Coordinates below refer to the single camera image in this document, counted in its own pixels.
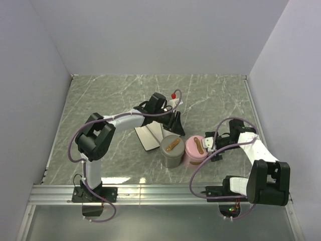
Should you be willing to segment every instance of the metal rail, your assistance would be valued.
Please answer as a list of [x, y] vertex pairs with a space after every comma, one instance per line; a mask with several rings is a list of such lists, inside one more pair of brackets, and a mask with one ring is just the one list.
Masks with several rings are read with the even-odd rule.
[[[205, 186], [222, 185], [221, 183], [195, 184], [196, 192], [205, 191]], [[190, 193], [188, 184], [138, 184], [138, 185], [103, 185], [117, 187], [118, 196], [115, 205], [209, 205], [205, 199]], [[82, 205], [73, 203], [73, 185], [34, 185], [28, 205]], [[101, 205], [101, 202], [86, 203]]]

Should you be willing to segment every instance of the white wall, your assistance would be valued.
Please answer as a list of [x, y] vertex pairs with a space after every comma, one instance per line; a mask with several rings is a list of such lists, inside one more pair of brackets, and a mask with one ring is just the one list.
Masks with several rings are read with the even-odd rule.
[[290, 0], [250, 74], [269, 148], [291, 166], [306, 240], [321, 240], [321, 1]]
[[31, 0], [72, 74], [249, 74], [288, 0]]
[[70, 83], [26, 0], [0, 0], [0, 239], [16, 239], [39, 183]]

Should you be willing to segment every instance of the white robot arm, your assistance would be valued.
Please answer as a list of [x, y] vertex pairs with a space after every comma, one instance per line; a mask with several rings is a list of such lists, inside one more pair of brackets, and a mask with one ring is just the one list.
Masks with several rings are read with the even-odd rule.
[[101, 158], [107, 153], [115, 133], [158, 122], [167, 131], [181, 136], [185, 135], [181, 124], [181, 113], [173, 110], [165, 114], [167, 111], [165, 109], [166, 105], [165, 96], [160, 93], [154, 93], [149, 101], [144, 101], [132, 110], [119, 114], [117, 118], [101, 116], [98, 113], [90, 115], [86, 123], [102, 119], [111, 120], [90, 124], [83, 128], [75, 138], [78, 151], [81, 153], [82, 159], [86, 160], [85, 175], [80, 182], [80, 187], [87, 199], [97, 200], [86, 187], [85, 181], [95, 193], [99, 194], [101, 192]]
[[[202, 140], [203, 147], [213, 152], [230, 144], [247, 143], [254, 138], [256, 140], [252, 144], [231, 148], [241, 148], [245, 152], [252, 164], [252, 170], [249, 178], [226, 176], [222, 193], [226, 196], [242, 194], [250, 203], [286, 205], [289, 196], [290, 166], [275, 158], [261, 142], [255, 129], [245, 127], [243, 121], [232, 119], [229, 126], [228, 137], [217, 135], [214, 140], [215, 132], [206, 133]], [[221, 156], [214, 156], [212, 161], [221, 159]], [[274, 179], [273, 182], [267, 181], [269, 175]]]

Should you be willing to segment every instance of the table surface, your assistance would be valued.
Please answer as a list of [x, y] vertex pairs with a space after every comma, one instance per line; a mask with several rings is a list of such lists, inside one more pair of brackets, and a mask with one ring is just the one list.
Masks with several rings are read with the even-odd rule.
[[[175, 89], [183, 92], [182, 125], [186, 136], [205, 135], [229, 116], [238, 116], [256, 124], [253, 109], [241, 75], [100, 75], [74, 76], [62, 120], [50, 156], [45, 184], [72, 184], [73, 177], [82, 173], [81, 164], [68, 160], [67, 146], [75, 131], [88, 117], [98, 112], [113, 115], [130, 110], [154, 92], [167, 98]], [[225, 123], [220, 133], [228, 131]], [[80, 157], [76, 145], [74, 159]], [[193, 170], [180, 165], [167, 169], [161, 164], [159, 148], [146, 152], [134, 130], [113, 137], [102, 159], [103, 183], [188, 183]], [[241, 149], [226, 151], [223, 160], [207, 163], [195, 182], [221, 182], [226, 175], [248, 177], [251, 164]]]

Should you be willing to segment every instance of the pink cup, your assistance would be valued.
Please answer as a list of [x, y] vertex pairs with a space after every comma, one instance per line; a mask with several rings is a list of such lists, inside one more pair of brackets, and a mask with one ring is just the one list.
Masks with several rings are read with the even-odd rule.
[[197, 145], [194, 141], [194, 137], [197, 137], [202, 143], [204, 137], [201, 136], [192, 136], [188, 138], [185, 142], [185, 154], [183, 157], [183, 164], [188, 168], [195, 169], [197, 168], [207, 157], [208, 152], [203, 148], [203, 154], [197, 149]]

